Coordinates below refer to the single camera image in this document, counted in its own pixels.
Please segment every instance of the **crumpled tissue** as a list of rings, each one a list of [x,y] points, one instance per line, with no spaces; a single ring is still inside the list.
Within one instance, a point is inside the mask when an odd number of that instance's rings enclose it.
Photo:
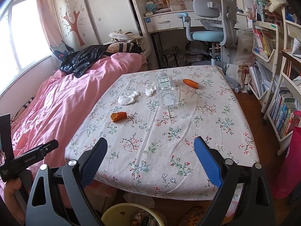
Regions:
[[[123,93],[119,98],[118,98],[118,103],[121,105],[129,105],[131,103],[135,102],[134,97],[137,97],[140,95],[138,91],[128,91],[127,93]]]
[[[148,97],[151,97],[153,92],[156,90],[156,83],[154,82],[153,84],[146,84],[145,85],[145,94]]]

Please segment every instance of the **blue chair seat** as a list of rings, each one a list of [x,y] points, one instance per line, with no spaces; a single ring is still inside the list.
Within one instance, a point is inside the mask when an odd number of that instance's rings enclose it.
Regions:
[[[223,31],[195,31],[191,32],[190,36],[194,40],[208,41],[208,42],[221,42],[224,40]]]

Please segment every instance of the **carrot piece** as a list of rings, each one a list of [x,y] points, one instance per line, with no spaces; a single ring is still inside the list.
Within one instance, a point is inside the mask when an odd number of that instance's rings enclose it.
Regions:
[[[186,85],[190,86],[190,87],[193,87],[193,88],[198,89],[198,83],[197,83],[197,82],[194,82],[194,81],[189,80],[189,79],[183,79],[183,82],[184,82]]]
[[[113,122],[120,121],[122,119],[126,119],[128,115],[126,112],[117,112],[117,113],[112,113],[111,114],[111,119]]]

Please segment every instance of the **drawer handle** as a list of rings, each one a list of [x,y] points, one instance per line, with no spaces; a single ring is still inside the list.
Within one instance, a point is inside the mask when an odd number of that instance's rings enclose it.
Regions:
[[[163,23],[168,23],[168,22],[170,22],[170,20],[166,20],[166,21],[158,22],[158,24],[163,24]]]

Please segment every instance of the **pink blanket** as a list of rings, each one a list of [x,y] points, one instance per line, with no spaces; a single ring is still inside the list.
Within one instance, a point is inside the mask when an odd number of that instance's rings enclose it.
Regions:
[[[59,147],[44,163],[50,167],[64,165],[65,147],[96,102],[122,74],[137,72],[144,62],[139,54],[116,53],[98,60],[80,78],[56,71],[12,124],[15,156],[56,139]],[[31,168],[34,176],[41,164]]]

